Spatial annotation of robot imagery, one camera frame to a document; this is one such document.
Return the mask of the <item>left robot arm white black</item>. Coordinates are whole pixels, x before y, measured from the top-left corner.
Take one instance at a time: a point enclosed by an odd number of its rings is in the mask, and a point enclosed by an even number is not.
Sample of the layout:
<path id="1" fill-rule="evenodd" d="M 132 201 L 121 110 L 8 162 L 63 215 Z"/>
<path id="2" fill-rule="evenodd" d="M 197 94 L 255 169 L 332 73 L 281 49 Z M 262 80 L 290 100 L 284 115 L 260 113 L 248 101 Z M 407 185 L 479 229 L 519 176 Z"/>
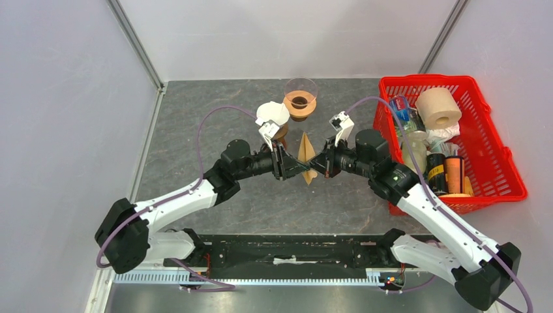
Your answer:
<path id="1" fill-rule="evenodd" d="M 308 171 L 306 162 L 289 154 L 278 141 L 252 152 L 245 140 L 232 140 L 213 167 L 199 179 L 163 196 L 136 203 L 115 201 L 95 234 L 97 266 L 127 273 L 144 261 L 176 258 L 199 265 L 205 250 L 191 231 L 165 233 L 164 227 L 184 216 L 220 205 L 236 195 L 240 180 L 272 174 L 279 181 Z"/>

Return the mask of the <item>white paper coffee filter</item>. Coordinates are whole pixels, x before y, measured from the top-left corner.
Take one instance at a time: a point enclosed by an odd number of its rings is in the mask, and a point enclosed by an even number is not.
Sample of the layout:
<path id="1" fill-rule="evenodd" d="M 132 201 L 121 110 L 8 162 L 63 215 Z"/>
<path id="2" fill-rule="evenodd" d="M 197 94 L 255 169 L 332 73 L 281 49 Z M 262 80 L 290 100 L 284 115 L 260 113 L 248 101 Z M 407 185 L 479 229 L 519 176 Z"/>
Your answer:
<path id="1" fill-rule="evenodd" d="M 284 103 L 266 102 L 256 110 L 256 124 L 262 126 L 266 122 L 274 122 L 278 126 L 286 124 L 290 119 L 290 113 Z"/>

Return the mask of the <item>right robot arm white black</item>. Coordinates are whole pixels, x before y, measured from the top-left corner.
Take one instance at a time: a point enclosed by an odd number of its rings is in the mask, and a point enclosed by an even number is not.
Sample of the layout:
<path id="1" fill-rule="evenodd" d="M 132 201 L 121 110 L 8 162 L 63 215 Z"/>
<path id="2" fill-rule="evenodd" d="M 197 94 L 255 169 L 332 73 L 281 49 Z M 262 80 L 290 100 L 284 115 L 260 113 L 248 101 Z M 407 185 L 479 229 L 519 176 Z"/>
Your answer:
<path id="1" fill-rule="evenodd" d="M 397 238 L 376 249 L 383 266 L 400 262 L 432 273 L 482 311 L 519 281 L 516 274 L 522 253 L 517 246 L 510 242 L 500 245 L 460 218 L 413 170 L 392 159 L 387 141 L 377 130 L 358 132 L 354 144 L 350 149 L 345 140 L 329 138 L 309 161 L 310 167 L 326 178 L 342 171 L 367 178 L 377 196 L 416 219 L 444 244 L 438 248 L 395 230 Z"/>

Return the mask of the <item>light wooden ring holder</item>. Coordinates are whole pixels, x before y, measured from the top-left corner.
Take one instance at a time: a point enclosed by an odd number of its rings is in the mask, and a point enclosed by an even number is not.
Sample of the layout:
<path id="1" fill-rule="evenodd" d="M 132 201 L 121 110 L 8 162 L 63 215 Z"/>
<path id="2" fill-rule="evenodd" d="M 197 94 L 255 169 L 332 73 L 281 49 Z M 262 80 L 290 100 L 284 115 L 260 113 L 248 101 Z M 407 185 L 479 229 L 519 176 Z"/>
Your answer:
<path id="1" fill-rule="evenodd" d="M 285 98 L 284 104 L 290 114 L 290 118 L 301 122 L 314 113 L 317 102 L 315 98 L 296 96 L 292 99 Z"/>

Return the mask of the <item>brown paper coffee filter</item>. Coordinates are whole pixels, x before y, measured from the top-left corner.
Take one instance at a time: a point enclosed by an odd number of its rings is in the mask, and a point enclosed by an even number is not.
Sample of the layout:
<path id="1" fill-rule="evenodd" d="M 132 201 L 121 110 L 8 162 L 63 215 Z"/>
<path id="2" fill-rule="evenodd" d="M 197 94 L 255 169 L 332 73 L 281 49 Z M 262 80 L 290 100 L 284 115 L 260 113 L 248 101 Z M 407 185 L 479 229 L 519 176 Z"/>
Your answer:
<path id="1" fill-rule="evenodd" d="M 301 141 L 299 144 L 298 160 L 301 162 L 307 163 L 309 160 L 315 157 L 315 150 L 307 136 L 307 133 L 304 132 L 301 136 Z M 310 185 L 312 180 L 318 176 L 317 171 L 307 170 L 302 173 L 302 176 L 307 185 Z"/>

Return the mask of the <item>dark wooden ring holder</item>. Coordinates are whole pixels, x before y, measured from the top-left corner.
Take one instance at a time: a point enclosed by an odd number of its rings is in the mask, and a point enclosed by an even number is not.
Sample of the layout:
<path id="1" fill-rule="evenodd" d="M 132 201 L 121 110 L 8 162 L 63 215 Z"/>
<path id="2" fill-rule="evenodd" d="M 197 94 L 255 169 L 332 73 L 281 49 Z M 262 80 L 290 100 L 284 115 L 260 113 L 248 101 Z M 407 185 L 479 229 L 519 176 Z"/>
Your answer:
<path id="1" fill-rule="evenodd" d="M 282 125 L 279 130 L 276 132 L 276 134 L 273 136 L 274 140 L 280 140 L 288 133 L 289 126 L 287 123 Z"/>

